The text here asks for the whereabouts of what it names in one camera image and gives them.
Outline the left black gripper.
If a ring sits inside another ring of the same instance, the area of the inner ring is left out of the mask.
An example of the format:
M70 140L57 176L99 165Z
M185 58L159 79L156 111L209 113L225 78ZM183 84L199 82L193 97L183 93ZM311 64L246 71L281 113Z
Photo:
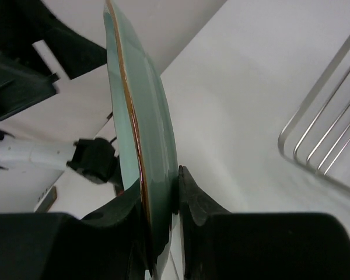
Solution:
M42 1L0 0L0 121L58 93L33 44L45 41L69 78L107 62L106 49L63 24Z

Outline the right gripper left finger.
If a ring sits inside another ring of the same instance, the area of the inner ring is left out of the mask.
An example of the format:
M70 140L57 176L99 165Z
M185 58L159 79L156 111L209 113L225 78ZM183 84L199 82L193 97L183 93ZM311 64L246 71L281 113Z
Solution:
M0 214L0 279L144 279L140 187L82 219Z

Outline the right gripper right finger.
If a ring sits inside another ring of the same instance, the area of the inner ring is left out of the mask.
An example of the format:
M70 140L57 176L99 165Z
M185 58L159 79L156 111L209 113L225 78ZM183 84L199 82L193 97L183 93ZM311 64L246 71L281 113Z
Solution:
M185 279L350 279L350 238L324 213L232 213L178 171Z

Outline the light green flower plate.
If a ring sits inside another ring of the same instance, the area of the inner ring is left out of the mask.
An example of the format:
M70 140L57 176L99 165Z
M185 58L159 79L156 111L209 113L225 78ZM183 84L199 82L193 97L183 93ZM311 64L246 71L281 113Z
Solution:
M140 187L149 271L160 279L177 214L178 162L160 75L131 22L113 1L104 7L107 70L125 189Z

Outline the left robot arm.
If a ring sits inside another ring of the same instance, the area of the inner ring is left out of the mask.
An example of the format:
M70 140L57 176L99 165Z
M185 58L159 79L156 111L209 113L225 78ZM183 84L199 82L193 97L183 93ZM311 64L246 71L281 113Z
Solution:
M105 48L70 29L42 1L0 1L0 121L57 94L59 77L34 48L41 40L70 79L107 62ZM0 171L70 167L96 183L105 183L116 165L114 148L103 139L44 144L0 130Z

